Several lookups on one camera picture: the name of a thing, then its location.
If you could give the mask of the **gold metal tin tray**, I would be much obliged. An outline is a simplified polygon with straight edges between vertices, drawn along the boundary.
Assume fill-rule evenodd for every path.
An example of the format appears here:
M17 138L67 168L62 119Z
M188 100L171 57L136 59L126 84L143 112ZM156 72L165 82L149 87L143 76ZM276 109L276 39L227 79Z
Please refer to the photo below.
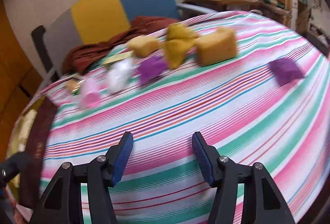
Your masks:
M28 154L30 162L23 172L9 181L9 187L21 206L33 210L39 201L39 185L41 182L41 172L43 169L43 158L45 155L46 143L50 135L50 129L58 107L52 103L46 95L41 96L31 106L24 110L18 119L18 123L22 116L32 109L37 111L37 115L24 150L24 152ZM9 149L7 150L7 156L11 156L16 153L12 151L11 146L18 123L12 133Z

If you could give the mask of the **yellow sponge block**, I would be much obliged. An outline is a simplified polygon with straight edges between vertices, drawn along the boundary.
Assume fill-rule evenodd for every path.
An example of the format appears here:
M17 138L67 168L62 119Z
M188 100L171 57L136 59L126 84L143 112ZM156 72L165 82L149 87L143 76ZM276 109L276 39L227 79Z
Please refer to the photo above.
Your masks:
M126 43L126 46L139 58L145 58L160 48L159 41L153 36L140 35Z

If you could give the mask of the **yellow plush toy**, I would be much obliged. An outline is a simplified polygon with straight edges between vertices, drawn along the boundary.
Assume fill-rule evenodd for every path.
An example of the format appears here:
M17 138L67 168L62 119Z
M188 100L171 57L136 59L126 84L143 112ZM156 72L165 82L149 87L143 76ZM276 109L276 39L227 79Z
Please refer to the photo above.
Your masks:
M181 23L171 24L167 28L163 51L169 69L176 69L184 62L198 37L197 32Z

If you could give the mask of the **wooden side desk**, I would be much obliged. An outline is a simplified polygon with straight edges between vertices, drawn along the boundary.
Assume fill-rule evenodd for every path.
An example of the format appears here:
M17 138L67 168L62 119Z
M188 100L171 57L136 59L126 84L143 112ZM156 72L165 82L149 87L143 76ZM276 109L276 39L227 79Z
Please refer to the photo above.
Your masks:
M206 7L216 11L243 10L255 13L261 12L263 16L271 18L286 27L291 25L291 11L281 9L273 4L253 0L183 0L184 4Z

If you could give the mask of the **grey yellow blue headboard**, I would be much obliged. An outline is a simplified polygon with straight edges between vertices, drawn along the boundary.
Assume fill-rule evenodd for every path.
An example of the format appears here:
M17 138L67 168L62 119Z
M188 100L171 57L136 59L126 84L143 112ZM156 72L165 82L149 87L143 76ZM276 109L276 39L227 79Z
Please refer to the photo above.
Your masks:
M175 0L79 0L46 27L43 42L57 72L69 51L128 30L136 16L180 18Z

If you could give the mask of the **wooden wardrobe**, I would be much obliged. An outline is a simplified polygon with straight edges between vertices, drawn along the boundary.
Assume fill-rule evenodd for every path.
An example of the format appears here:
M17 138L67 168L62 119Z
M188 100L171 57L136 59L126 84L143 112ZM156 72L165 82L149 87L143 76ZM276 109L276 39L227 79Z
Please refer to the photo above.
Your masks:
M1 0L1 160L6 158L9 139L18 116L42 82L20 47Z

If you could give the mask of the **noodle snack packet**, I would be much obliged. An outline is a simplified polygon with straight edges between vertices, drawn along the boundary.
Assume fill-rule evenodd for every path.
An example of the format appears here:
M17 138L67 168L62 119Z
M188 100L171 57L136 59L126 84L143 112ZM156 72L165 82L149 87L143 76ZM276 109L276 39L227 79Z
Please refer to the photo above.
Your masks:
M84 78L73 77L67 81L65 88L70 95L78 95L84 81Z

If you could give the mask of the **green gold small box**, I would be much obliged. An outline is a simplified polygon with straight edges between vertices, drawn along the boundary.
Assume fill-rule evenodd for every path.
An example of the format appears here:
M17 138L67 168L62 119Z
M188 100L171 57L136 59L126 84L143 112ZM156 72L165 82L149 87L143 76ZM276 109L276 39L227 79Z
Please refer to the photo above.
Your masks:
M133 55L134 55L133 54L133 51L128 51L128 52L124 52L124 53L120 53L120 54L108 56L108 57L106 57L104 59L104 61L102 62L102 64L104 66L112 65L113 63L116 63L116 62L122 61L124 59L130 58Z

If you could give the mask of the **dark red blanket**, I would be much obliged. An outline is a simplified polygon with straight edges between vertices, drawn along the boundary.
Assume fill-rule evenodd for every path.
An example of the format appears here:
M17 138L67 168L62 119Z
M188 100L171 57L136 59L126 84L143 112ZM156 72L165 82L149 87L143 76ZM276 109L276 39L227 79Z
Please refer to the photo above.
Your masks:
M69 51L61 65L63 74L86 74L90 66L108 55L116 46L125 44L129 40L140 36L149 35L178 23L177 19L159 16L137 16L131 22L131 28L121 32L107 41L99 43L83 44Z

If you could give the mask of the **striped pink green bedsheet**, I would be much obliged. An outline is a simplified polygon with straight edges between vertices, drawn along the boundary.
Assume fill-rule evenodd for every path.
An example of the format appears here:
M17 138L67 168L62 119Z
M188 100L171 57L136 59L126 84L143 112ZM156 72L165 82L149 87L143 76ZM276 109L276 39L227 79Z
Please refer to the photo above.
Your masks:
M217 13L186 24L200 35L233 29L237 56L202 67L190 51L179 68L145 86L134 74L117 94L108 90L106 68L95 64L88 77L97 81L101 101L94 108L81 108L68 93L68 76L41 91L58 110L39 192L63 162L88 163L130 131L133 151L110 189L119 222L204 223L215 190L193 154L198 131L234 162L263 163L300 221L329 175L329 60L296 32L253 13ZM305 77L279 86L269 68L279 58L293 60Z

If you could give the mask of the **purple cube block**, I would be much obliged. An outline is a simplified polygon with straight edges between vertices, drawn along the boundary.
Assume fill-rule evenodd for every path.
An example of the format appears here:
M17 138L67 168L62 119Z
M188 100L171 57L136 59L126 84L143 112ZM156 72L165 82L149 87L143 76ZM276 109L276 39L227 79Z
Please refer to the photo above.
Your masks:
M305 77L296 63L288 58L279 58L269 62L269 68L279 86L284 86Z

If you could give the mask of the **large yellow sponge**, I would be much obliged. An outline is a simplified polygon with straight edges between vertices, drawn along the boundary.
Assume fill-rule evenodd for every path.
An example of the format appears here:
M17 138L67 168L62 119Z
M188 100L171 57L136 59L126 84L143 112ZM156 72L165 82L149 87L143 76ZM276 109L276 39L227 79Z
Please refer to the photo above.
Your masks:
M235 31L228 28L218 27L213 33L195 39L194 45L201 66L217 64L238 54Z

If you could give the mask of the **pink hair roller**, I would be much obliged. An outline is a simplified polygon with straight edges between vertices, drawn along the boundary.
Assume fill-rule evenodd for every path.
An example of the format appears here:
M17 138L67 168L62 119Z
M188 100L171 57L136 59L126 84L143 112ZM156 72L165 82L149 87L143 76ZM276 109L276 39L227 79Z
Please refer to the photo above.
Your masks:
M86 78L79 88L79 105L81 108L94 108L100 104L100 101L97 81Z

